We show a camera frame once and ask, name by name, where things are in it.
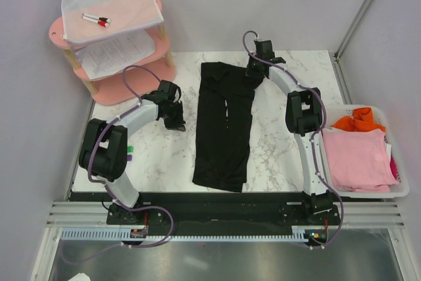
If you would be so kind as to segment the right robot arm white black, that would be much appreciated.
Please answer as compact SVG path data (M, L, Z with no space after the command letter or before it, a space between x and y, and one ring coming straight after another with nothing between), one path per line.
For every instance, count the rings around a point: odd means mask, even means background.
M282 61L282 58L265 61L251 54L246 75L268 78L287 96L285 123L298 145L303 170L304 201L301 216L305 222L316 224L324 218L325 212L333 208L321 153L326 108L320 92L302 85L282 66Z

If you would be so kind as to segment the black printed t-shirt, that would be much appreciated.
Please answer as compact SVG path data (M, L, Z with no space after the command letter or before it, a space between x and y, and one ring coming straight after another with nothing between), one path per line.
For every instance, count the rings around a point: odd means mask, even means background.
M251 108L262 79L245 73L231 64L201 64L193 173L198 186L241 192L247 181Z

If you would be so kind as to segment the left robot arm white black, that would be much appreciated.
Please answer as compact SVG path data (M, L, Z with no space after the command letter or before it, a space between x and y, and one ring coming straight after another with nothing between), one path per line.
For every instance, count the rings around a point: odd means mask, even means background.
M183 113L180 100L147 95L127 111L109 120L93 118L86 126L78 164L91 183L103 185L122 206L121 215L130 224L142 221L145 213L138 204L140 194L126 173L128 140L158 120L163 120L167 130L184 132Z

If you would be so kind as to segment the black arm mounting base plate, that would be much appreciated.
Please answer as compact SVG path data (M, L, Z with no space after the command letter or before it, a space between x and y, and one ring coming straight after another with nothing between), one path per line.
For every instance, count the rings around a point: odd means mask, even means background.
M337 226L340 212L330 197L332 210L309 216L303 193L143 193L135 211L111 204L107 224L144 224L162 235L287 234L294 226Z

